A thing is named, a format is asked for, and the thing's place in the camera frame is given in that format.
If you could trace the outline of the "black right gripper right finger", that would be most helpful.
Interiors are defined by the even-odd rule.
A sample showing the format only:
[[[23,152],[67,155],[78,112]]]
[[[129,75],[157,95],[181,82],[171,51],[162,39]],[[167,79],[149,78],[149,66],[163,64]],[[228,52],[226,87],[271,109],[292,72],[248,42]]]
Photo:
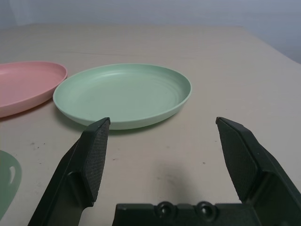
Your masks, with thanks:
[[[263,226],[299,226],[301,193],[276,158],[243,125],[222,117],[216,125],[239,200],[254,209]]]

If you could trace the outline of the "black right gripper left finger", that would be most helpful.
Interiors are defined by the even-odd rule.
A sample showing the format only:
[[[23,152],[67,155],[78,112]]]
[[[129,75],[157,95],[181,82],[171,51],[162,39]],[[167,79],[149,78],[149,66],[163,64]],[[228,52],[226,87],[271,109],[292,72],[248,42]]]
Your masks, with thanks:
[[[96,202],[102,180],[110,119],[89,125],[60,160],[30,226],[77,226]]]

